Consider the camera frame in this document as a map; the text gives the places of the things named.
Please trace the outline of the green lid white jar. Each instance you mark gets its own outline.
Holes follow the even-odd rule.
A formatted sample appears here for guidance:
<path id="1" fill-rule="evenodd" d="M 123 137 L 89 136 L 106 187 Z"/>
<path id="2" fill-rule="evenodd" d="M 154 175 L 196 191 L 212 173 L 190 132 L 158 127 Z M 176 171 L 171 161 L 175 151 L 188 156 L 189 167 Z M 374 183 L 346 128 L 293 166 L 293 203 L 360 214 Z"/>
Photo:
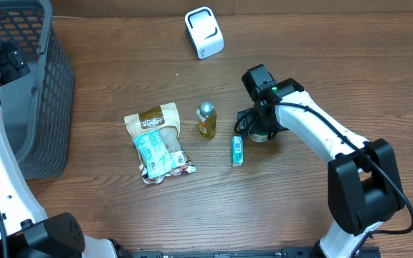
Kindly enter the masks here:
<path id="1" fill-rule="evenodd" d="M 249 137 L 256 143 L 264 143 L 268 140 L 268 135 L 268 133 L 253 133 L 249 134 Z"/>

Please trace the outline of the small Kleenex tissue pack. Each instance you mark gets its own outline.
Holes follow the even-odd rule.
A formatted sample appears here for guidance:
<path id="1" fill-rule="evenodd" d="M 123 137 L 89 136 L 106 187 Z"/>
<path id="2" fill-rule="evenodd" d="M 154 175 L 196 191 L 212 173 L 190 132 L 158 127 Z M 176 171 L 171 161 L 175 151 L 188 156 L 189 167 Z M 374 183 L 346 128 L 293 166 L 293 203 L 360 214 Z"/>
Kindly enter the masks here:
<path id="1" fill-rule="evenodd" d="M 240 167 L 244 161 L 244 143 L 241 136 L 234 136 L 231 144 L 231 159 L 233 167 Z"/>

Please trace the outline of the yellow oil bottle silver cap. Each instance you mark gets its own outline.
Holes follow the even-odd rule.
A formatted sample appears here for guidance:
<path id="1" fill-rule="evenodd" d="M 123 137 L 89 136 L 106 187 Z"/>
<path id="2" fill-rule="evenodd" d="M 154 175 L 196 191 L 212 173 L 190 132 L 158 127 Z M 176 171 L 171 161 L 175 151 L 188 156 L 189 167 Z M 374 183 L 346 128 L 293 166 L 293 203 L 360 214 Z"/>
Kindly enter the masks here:
<path id="1" fill-rule="evenodd" d="M 216 133 L 217 113 L 214 105 L 205 101 L 202 102 L 196 109 L 198 117 L 198 129 L 201 135 L 205 138 L 213 138 Z"/>

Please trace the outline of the white red snack packet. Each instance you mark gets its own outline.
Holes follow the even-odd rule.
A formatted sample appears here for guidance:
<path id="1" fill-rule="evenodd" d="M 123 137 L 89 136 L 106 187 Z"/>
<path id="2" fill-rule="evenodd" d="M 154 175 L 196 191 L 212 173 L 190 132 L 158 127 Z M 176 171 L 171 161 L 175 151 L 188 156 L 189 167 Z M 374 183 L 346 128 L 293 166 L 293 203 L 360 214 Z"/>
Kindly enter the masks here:
<path id="1" fill-rule="evenodd" d="M 171 169 L 168 173 L 155 178 L 149 178 L 147 168 L 143 164 L 141 164 L 141 178 L 143 179 L 143 182 L 147 184 L 162 183 L 163 180 L 167 177 L 182 176 L 196 172 L 196 166 L 193 164 L 184 150 L 179 150 L 175 153 L 172 153 L 171 157 L 176 161 L 176 167 Z"/>

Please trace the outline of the clear brown snack bag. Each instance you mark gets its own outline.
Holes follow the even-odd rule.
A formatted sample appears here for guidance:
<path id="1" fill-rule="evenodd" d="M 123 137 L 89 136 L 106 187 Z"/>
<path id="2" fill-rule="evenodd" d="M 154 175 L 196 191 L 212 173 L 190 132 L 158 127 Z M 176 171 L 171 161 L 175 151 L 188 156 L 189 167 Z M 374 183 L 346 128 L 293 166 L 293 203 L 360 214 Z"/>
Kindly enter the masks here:
<path id="1" fill-rule="evenodd" d="M 179 112 L 176 104 L 173 102 L 153 107 L 141 113 L 128 115 L 124 117 L 124 123 L 132 138 L 132 142 L 137 136 L 149 133 L 152 130 L 158 130 L 170 154 L 183 150 L 179 142 L 179 134 L 181 131 Z M 143 158 L 139 153 L 138 155 L 140 165 L 143 164 L 146 167 Z"/>

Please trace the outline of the teal large tissue pack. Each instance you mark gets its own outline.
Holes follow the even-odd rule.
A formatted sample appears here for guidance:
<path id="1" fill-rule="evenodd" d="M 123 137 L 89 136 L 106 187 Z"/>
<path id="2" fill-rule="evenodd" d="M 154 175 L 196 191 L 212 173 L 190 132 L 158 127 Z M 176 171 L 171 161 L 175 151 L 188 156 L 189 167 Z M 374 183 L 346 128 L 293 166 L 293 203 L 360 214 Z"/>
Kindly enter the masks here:
<path id="1" fill-rule="evenodd" d="M 163 176 L 175 168 L 176 162 L 158 130 L 135 137 L 133 143 L 146 164 L 149 179 Z"/>

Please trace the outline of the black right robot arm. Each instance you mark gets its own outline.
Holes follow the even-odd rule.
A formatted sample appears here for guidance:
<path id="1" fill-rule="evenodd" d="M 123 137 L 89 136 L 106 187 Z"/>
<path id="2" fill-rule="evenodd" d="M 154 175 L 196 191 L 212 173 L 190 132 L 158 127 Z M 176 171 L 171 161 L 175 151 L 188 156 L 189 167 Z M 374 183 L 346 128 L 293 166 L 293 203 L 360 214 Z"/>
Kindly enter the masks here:
<path id="1" fill-rule="evenodd" d="M 290 130 L 328 169 L 330 229 L 311 247 L 284 247 L 282 257 L 380 257 L 365 241 L 407 204 L 393 148 L 345 128 L 301 84 L 278 82 L 263 64 L 247 70 L 242 83 L 254 105 L 238 113 L 235 132 L 272 140 Z"/>

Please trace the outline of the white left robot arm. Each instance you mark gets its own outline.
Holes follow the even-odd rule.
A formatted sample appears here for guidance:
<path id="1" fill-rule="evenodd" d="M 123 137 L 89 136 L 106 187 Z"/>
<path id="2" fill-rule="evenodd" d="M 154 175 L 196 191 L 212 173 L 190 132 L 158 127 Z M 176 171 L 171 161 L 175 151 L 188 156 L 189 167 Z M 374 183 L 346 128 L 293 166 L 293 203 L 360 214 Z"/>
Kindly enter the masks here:
<path id="1" fill-rule="evenodd" d="M 3 122 L 0 104 L 0 257 L 116 257 L 111 240 L 83 234 L 70 213 L 53 217 L 29 189 Z"/>

